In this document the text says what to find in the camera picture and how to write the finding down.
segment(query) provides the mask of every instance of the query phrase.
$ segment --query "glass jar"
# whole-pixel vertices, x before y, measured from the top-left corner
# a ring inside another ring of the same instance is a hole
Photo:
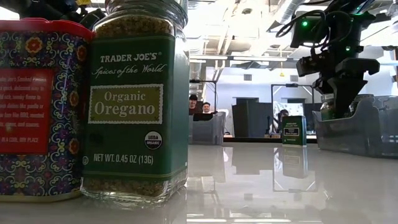
[[[82,191],[158,203],[187,180],[187,1],[107,0],[95,25]]]
[[[322,121],[335,119],[335,95],[333,93],[324,94],[321,96],[321,102]]]
[[[373,94],[359,94],[355,97],[354,101],[349,105],[349,112],[354,115],[358,104],[363,99],[374,98]]]

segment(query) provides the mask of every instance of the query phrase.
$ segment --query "small green box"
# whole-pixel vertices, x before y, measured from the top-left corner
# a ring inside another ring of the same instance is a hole
[[[282,145],[307,146],[307,122],[305,116],[286,116],[282,118]]]

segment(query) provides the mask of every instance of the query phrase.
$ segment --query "person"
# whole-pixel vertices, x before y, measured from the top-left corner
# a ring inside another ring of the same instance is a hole
[[[210,103],[209,102],[204,102],[202,106],[203,113],[211,113],[210,111]]]
[[[288,116],[289,112],[286,109],[281,110],[278,113],[278,119],[274,118],[274,125],[271,125],[270,130],[272,133],[280,134],[282,132],[282,119],[285,116]]]
[[[189,115],[197,112],[198,97],[195,94],[189,96]]]

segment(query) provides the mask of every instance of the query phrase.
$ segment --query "tin can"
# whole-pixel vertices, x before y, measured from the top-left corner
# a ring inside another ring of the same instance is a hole
[[[91,31],[0,21],[0,201],[80,195],[80,91]]]
[[[282,118],[282,145],[307,146],[307,119],[305,116],[285,116]]]

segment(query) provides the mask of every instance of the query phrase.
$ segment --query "cable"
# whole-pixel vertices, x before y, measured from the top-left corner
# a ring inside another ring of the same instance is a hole
[[[321,17],[321,21],[325,22],[326,21],[326,14],[322,11],[322,10],[312,10],[309,12],[306,12],[304,14],[302,14],[301,16],[295,17],[294,19],[292,19],[290,22],[288,22],[286,25],[284,25],[282,28],[280,28],[280,30],[276,33],[276,37],[283,37],[286,34],[288,34],[290,32],[290,30],[293,28],[294,24],[303,19],[304,17],[307,16],[317,16],[319,15]]]
[[[215,89],[214,86],[211,86],[211,85],[209,85],[208,83],[206,83],[206,86],[209,87],[209,89],[216,95],[216,98],[215,98],[215,100],[216,100],[215,108],[217,108],[217,106],[218,106],[218,93],[216,92],[216,89]]]
[[[329,1],[332,1],[332,0],[322,0],[322,1],[317,1],[317,2],[304,2],[304,3],[298,4],[298,5],[296,6],[296,8],[293,10],[292,18],[291,18],[290,21],[292,21],[292,20],[294,20],[294,19],[296,18],[296,10],[297,10],[300,6],[314,6],[314,5],[322,4],[322,3],[325,3],[325,2],[329,2]],[[290,31],[292,30],[292,28],[293,28],[293,26],[290,26],[289,29],[288,29],[286,32],[290,32]]]
[[[352,30],[352,28],[353,28],[353,23],[352,23],[352,21],[351,21],[351,16],[349,16],[348,13],[343,12],[343,11],[334,11],[334,12],[329,13],[329,14],[327,15],[326,19],[328,19],[328,18],[330,18],[330,19],[336,19],[336,16],[338,16],[338,15],[341,15],[341,16],[343,16],[343,17],[346,19],[346,23],[347,23],[347,25],[349,26],[349,29],[347,29],[345,35],[343,35],[343,36],[341,36],[341,37],[337,37],[337,38],[335,38],[335,39],[333,39],[333,40],[329,40],[329,43],[325,44],[325,46],[323,46],[322,48],[329,47],[329,46],[331,46],[332,44],[334,44],[334,43],[336,43],[336,42],[340,42],[340,41],[344,40],[344,39],[347,38],[347,37],[349,36],[349,34],[351,33],[351,30]]]

